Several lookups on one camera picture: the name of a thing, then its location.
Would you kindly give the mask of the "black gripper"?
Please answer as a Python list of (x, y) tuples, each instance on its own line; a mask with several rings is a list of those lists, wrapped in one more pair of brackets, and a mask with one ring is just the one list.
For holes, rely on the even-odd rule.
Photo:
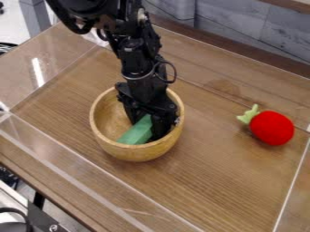
[(168, 84), (153, 75), (123, 75), (126, 82), (118, 82), (118, 100), (133, 124), (152, 116), (153, 140), (165, 137), (176, 126), (178, 107), (168, 95)]

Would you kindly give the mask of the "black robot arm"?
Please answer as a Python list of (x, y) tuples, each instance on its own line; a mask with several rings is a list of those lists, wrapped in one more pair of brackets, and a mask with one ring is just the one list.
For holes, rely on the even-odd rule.
[(97, 32), (122, 63), (123, 82), (115, 84), (118, 100), (130, 122), (150, 116), (154, 140), (168, 135), (177, 120), (177, 105), (168, 95), (176, 82), (172, 64), (161, 55), (157, 34), (142, 0), (46, 0), (61, 22), (77, 34)]

